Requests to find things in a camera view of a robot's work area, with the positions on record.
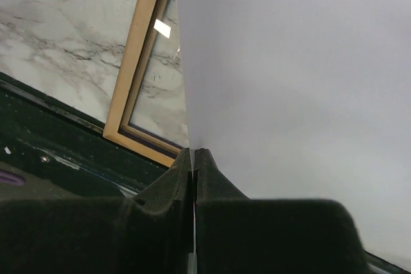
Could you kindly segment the photo print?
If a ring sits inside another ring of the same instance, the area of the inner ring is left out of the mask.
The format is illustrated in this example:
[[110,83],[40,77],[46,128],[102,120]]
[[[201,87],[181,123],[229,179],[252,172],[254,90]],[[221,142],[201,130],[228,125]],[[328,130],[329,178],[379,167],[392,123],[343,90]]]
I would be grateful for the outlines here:
[[189,145],[254,198],[327,198],[410,268],[410,0],[177,0]]

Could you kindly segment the clear acrylic frame pane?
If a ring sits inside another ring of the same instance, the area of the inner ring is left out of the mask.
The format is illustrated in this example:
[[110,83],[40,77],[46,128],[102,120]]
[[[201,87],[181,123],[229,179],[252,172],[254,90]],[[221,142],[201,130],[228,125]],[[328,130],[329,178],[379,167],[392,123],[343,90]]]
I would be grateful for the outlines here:
[[155,23],[161,30],[153,30],[155,40],[129,125],[174,146],[187,148],[177,0],[167,0],[162,17]]

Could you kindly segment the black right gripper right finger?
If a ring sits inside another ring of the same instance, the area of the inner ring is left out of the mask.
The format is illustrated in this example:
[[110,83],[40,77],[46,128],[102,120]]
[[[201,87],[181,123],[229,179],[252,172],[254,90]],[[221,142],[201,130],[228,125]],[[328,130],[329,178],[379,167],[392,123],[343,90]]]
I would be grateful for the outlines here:
[[246,197],[195,153],[199,273],[368,273],[354,221],[333,200]]

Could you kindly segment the blue wooden picture frame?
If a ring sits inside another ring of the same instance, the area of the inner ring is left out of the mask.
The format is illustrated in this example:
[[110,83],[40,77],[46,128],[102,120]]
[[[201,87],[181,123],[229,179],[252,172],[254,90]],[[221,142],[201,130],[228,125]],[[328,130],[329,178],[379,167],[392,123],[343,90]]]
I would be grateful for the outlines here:
[[169,167],[183,148],[129,125],[155,40],[153,30],[161,30],[155,22],[162,17],[166,2],[137,0],[103,135]]

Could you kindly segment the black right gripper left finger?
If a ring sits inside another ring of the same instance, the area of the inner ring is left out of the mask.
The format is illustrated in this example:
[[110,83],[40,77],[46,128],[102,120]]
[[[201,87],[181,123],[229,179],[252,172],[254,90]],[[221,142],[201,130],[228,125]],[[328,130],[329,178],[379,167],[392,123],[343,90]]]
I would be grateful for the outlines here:
[[1,203],[2,273],[187,273],[190,152],[133,198]]

